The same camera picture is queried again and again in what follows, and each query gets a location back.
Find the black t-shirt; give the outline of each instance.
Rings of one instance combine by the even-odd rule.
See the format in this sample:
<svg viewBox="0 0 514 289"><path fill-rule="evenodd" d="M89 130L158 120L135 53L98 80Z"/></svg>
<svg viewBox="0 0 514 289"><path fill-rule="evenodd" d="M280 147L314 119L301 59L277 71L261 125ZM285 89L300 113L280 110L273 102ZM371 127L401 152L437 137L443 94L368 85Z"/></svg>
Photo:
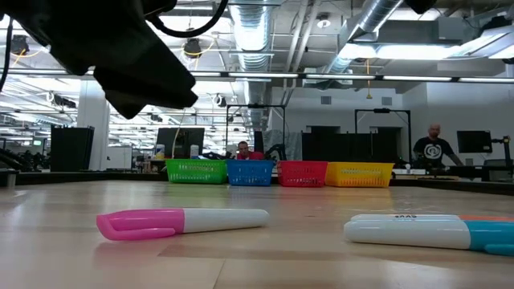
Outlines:
<svg viewBox="0 0 514 289"><path fill-rule="evenodd" d="M420 138L414 145L414 151L421 153L425 157L425 162L429 162L432 167L443 165L443 154L450 156L453 153L450 144L443 139L431 140L428 136Z"/></svg>

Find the marker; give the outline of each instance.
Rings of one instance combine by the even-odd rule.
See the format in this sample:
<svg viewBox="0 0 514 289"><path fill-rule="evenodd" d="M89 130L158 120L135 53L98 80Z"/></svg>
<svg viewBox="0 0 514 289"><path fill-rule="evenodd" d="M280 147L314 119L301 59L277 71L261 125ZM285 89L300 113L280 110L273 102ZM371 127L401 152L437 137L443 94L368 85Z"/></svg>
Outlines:
<svg viewBox="0 0 514 289"><path fill-rule="evenodd" d="M359 214L353 216L352 221L364 220L398 220L398 221L499 221L514 222L514 218L475 216L475 215L450 215L450 214Z"/></svg>
<svg viewBox="0 0 514 289"><path fill-rule="evenodd" d="M514 256L514 222L358 220L345 224L351 242L428 246Z"/></svg>
<svg viewBox="0 0 514 289"><path fill-rule="evenodd" d="M254 209L126 210L96 216L96 225L112 241L164 238L175 234L265 226L269 214Z"/></svg>

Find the blue basket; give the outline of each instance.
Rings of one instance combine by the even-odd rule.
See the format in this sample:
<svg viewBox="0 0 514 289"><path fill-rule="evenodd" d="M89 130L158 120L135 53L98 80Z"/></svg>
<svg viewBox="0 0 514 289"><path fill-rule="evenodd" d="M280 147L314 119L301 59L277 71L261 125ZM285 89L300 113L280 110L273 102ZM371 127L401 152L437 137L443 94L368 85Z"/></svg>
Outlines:
<svg viewBox="0 0 514 289"><path fill-rule="evenodd" d="M228 160L226 167L231 185L262 185L271 184L271 171L274 161L236 161Z"/></svg>

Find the computer monitor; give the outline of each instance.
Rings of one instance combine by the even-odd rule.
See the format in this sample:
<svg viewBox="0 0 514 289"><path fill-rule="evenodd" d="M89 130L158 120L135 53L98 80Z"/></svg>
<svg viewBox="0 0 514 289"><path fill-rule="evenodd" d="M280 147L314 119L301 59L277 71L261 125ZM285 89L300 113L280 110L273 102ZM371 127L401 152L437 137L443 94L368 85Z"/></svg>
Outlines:
<svg viewBox="0 0 514 289"><path fill-rule="evenodd" d="M190 158L191 145L197 145L198 154L202 154L204 128L181 128L175 140L176 128L159 128L157 132L157 144L165 146L165 158ZM175 140L175 152L173 153L173 140Z"/></svg>
<svg viewBox="0 0 514 289"><path fill-rule="evenodd" d="M492 153L489 131L458 131L459 153Z"/></svg>

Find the green basket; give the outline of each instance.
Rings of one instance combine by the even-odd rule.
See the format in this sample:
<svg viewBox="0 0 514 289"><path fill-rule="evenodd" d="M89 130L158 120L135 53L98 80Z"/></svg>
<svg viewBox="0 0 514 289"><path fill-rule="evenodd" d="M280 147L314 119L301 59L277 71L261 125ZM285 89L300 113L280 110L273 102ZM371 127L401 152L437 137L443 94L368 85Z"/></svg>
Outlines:
<svg viewBox="0 0 514 289"><path fill-rule="evenodd" d="M166 160L168 179L173 183L222 184L226 181L225 161Z"/></svg>

